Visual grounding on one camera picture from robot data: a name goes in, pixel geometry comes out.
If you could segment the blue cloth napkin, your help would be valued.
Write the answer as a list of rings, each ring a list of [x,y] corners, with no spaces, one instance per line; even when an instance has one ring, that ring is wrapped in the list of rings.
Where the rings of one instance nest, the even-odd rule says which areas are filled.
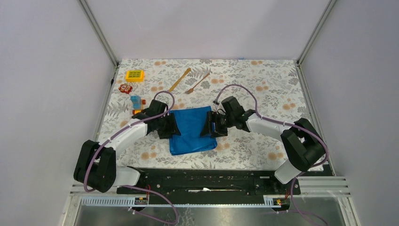
[[[181,133],[169,139],[169,150],[172,155],[203,152],[216,148],[215,138],[210,135],[204,137],[200,135],[209,111],[211,111],[210,106],[171,111]]]

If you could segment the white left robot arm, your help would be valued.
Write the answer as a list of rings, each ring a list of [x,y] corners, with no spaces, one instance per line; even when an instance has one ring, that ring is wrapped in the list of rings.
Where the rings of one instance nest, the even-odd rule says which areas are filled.
[[[86,186],[86,192],[97,190],[105,193],[112,187],[128,186],[139,194],[145,190],[146,181],[141,172],[133,167],[118,167],[116,158],[137,140],[156,131],[160,139],[179,136],[174,113],[168,105],[152,100],[149,107],[132,116],[125,127],[110,138],[83,143],[73,173],[75,181]]]

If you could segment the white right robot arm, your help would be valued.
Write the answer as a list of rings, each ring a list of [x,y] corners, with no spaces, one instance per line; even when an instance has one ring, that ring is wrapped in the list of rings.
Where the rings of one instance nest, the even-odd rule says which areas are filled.
[[[207,112],[200,136],[225,137],[231,127],[282,142],[288,160],[270,180],[270,188],[276,194],[286,191],[294,177],[309,170],[326,153],[321,138],[307,119],[300,118],[293,124],[273,122],[260,117],[253,109],[244,110],[234,97],[222,101],[221,112]]]

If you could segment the wooden fork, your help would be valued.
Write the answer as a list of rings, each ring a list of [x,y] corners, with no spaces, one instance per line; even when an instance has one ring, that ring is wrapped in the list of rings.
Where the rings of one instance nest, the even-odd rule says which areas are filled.
[[[207,73],[200,81],[198,81],[193,87],[191,87],[190,89],[188,89],[185,94],[190,94],[194,91],[194,89],[201,84],[208,76],[210,75],[210,73]]]

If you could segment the blue toy train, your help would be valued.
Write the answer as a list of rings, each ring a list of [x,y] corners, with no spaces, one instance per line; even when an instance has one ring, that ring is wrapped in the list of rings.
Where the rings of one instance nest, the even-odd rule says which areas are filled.
[[[132,102],[132,114],[137,114],[141,112],[146,105],[146,100],[140,96],[131,96],[130,101]]]

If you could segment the wooden spoon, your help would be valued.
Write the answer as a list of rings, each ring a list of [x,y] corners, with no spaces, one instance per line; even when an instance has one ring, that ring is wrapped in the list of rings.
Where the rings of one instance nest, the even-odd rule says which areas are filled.
[[[169,88],[168,92],[172,92],[177,85],[182,81],[182,79],[192,71],[191,68],[187,68],[186,71],[182,74],[182,76]]]

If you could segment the red owl toy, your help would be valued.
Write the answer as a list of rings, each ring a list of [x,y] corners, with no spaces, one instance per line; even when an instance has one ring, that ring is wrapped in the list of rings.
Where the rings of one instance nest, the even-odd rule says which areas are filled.
[[[119,91],[121,92],[121,93],[125,93],[125,94],[130,94],[130,92],[132,91],[132,86],[131,85],[128,85],[128,84],[121,84],[120,86],[119,86]]]

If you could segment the yellow green toy block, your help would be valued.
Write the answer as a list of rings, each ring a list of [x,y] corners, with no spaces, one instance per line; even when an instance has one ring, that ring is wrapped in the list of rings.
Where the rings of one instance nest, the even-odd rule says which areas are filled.
[[[144,70],[129,70],[126,72],[125,80],[127,82],[143,82],[144,77]]]

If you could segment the floral tablecloth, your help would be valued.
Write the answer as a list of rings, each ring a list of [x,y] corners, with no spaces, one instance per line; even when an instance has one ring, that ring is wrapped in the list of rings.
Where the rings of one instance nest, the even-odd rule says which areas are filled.
[[[109,138],[132,116],[130,96],[119,91],[129,70],[144,70],[143,82],[132,83],[132,95],[151,102],[171,103],[165,94],[191,68],[172,91],[174,109],[212,106],[216,97],[237,98],[246,109],[258,107],[262,116],[294,122],[309,118],[293,60],[124,59],[121,61],[97,138]],[[192,93],[185,92],[210,75]],[[169,142],[157,133],[139,139],[117,158],[119,166],[179,169],[276,170],[288,159],[283,144],[261,134],[230,128],[210,151],[173,156]]]

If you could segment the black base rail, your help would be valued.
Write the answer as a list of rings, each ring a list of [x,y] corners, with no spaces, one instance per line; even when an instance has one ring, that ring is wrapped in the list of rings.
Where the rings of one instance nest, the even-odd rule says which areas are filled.
[[[139,178],[123,182],[117,194],[143,195],[150,204],[262,204],[264,195],[286,198],[289,183],[273,171],[128,168]]]

